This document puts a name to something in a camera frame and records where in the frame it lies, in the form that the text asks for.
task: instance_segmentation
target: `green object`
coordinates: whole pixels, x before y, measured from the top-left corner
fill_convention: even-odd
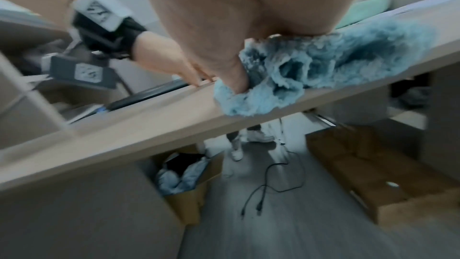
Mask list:
[[[366,18],[385,12],[390,8],[391,0],[365,0],[354,3],[335,27],[336,29],[355,24]]]

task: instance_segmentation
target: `wooden desk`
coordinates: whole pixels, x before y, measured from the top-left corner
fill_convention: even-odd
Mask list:
[[[398,76],[339,90],[307,90],[295,104],[251,118],[223,115],[213,100],[212,84],[187,87],[106,115],[94,116],[65,131],[4,151],[0,164],[0,191],[133,162],[437,70],[460,60],[460,0],[397,17],[429,24],[438,31],[436,44],[427,57]]]

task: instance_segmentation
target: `floor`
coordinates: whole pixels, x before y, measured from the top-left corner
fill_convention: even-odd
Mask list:
[[[308,153],[304,135],[322,128],[304,115],[283,118],[286,146],[300,155],[306,169],[305,186],[285,193],[269,190],[261,215],[255,207],[257,192],[244,219],[241,209],[249,194],[263,184],[264,171],[282,161],[273,144],[244,144],[245,157],[234,162],[227,155],[222,177],[213,181],[202,211],[202,222],[189,227],[180,259],[379,259],[459,258],[460,214],[401,225],[375,226],[352,197],[342,191],[326,170]],[[279,122],[263,128],[280,136]],[[227,151],[225,137],[207,141],[213,151]],[[288,166],[272,167],[269,184],[278,189],[298,185],[303,172],[295,157]]]

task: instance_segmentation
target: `foot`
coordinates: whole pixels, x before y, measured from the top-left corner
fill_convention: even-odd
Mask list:
[[[261,130],[248,130],[248,141],[269,143],[275,140],[274,136],[265,135]]]
[[[234,161],[240,161],[243,158],[243,148],[239,137],[231,141],[231,157]]]

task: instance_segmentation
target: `blue cloth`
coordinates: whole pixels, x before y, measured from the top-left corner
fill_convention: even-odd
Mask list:
[[[226,115],[266,114],[295,103],[305,88],[338,88],[399,74],[431,48],[432,28],[395,20],[355,24],[317,37],[276,36],[240,52],[250,89],[217,81],[214,98]]]

